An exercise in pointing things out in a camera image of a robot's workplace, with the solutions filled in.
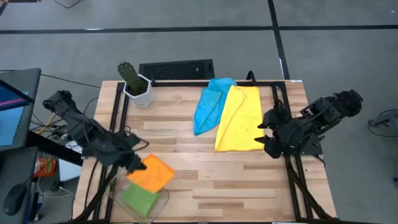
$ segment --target yellow towel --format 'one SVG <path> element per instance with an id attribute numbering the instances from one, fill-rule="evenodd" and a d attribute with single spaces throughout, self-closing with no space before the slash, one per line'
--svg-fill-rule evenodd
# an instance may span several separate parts
<path id="1" fill-rule="evenodd" d="M 257 128 L 261 123 L 258 87 L 231 86 L 217 130 L 215 151 L 263 149 L 264 145 L 254 140 L 264 135 L 264 130 Z"/>

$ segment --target white hexagonal pot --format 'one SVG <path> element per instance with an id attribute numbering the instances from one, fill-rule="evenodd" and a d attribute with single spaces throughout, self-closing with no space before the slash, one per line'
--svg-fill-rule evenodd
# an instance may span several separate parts
<path id="1" fill-rule="evenodd" d="M 138 77 L 140 77 L 145 82 L 147 82 L 147 84 L 148 84 L 147 91 L 141 95 L 133 96 L 127 91 L 127 83 L 124 83 L 123 92 L 131 99 L 134 106 L 145 108 L 148 105 L 150 105 L 150 103 L 154 99 L 154 96 L 152 94 L 152 85 L 150 84 L 150 80 L 147 79 L 146 77 L 144 77 L 140 74 L 138 74 Z"/>

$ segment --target potted cactus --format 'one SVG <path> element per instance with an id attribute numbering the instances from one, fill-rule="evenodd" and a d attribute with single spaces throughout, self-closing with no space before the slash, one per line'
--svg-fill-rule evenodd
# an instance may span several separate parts
<path id="1" fill-rule="evenodd" d="M 152 86 L 150 80 L 137 74 L 129 62 L 122 62 L 118 65 L 120 76 L 126 81 L 124 93 L 130 97 L 136 107 L 147 107 L 153 100 Z"/>

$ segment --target green cloth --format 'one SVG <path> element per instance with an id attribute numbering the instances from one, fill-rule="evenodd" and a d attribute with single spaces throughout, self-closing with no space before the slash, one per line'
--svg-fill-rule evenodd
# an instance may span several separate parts
<path id="1" fill-rule="evenodd" d="M 158 193 L 151 193 L 133 183 L 123 192 L 123 200 L 145 217 L 157 199 L 159 199 Z"/>

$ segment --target computer mouse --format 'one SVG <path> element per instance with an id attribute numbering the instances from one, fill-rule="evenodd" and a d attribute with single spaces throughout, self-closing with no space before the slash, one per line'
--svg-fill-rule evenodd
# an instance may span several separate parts
<path id="1" fill-rule="evenodd" d="M 19 211 L 19 209 L 21 209 L 26 190 L 25 184 L 17 184 L 12 187 L 4 199 L 3 210 L 5 214 L 14 215 Z"/>

